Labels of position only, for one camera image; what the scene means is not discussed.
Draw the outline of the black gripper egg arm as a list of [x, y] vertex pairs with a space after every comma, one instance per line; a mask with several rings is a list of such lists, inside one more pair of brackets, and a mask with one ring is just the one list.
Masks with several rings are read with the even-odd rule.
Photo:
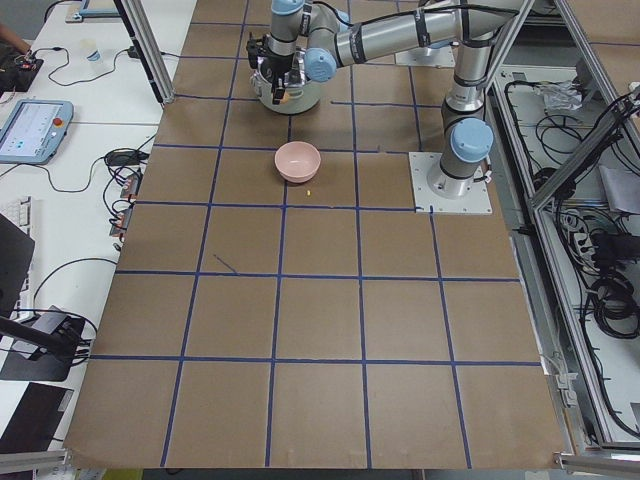
[[285, 75], [292, 69], [295, 51], [294, 41], [281, 41], [271, 34], [264, 34], [261, 37], [249, 34], [249, 40], [246, 43], [249, 65], [252, 69], [259, 71], [265, 79], [273, 79], [271, 82], [273, 103], [279, 103], [283, 94], [288, 93]]

